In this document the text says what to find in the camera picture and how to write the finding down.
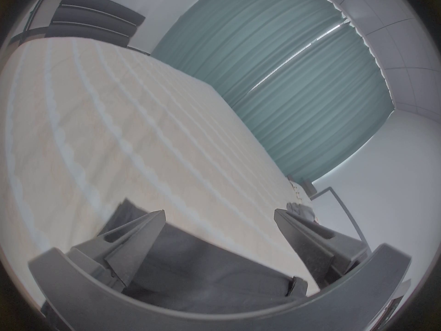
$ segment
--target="white fabric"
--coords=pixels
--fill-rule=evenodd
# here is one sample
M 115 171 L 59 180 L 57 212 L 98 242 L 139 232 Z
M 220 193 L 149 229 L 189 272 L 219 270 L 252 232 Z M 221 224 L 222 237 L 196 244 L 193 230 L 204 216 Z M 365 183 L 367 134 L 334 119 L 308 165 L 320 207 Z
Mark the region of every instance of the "white fabric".
M 213 88 L 153 58 L 82 38 L 30 41 L 0 79 L 0 245 L 24 288 L 27 262 L 91 239 L 119 202 L 318 288 L 273 221 L 298 202 Z

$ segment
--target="bed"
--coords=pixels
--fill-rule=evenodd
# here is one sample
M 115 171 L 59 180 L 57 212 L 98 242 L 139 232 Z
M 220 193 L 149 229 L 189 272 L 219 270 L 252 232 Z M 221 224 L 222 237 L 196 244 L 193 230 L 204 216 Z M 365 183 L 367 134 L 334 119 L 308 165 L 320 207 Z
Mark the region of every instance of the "bed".
M 29 259 L 91 239 L 125 198 L 318 291 L 273 221 L 311 202 L 211 86 L 129 49 L 44 38 L 13 53 L 0 94 L 0 246 L 35 305 Z

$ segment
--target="teal curtain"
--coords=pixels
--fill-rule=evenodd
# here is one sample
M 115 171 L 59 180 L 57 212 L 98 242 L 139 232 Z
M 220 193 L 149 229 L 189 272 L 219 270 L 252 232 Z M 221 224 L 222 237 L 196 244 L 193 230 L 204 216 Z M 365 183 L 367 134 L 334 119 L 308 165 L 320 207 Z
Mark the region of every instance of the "teal curtain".
M 375 59 L 327 0 L 200 0 L 152 57 L 212 85 L 298 181 L 344 161 L 393 111 Z

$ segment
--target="striped bedspread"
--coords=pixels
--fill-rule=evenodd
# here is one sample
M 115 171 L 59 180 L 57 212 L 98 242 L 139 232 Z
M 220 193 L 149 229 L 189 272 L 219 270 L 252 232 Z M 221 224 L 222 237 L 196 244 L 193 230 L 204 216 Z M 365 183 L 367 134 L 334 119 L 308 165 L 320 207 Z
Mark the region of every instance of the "striped bedspread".
M 14 52 L 0 95 L 0 246 L 36 303 L 27 261 L 91 239 L 126 197 L 317 292 L 273 221 L 298 195 L 211 86 L 128 49 L 47 38 Z

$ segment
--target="green curtain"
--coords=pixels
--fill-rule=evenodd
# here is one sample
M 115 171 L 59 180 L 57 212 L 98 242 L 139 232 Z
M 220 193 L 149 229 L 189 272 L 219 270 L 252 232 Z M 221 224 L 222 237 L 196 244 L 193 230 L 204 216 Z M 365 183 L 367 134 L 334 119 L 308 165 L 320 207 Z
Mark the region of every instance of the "green curtain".
M 152 57 L 212 85 L 298 181 L 344 161 L 393 111 L 374 57 L 328 0 L 200 0 Z

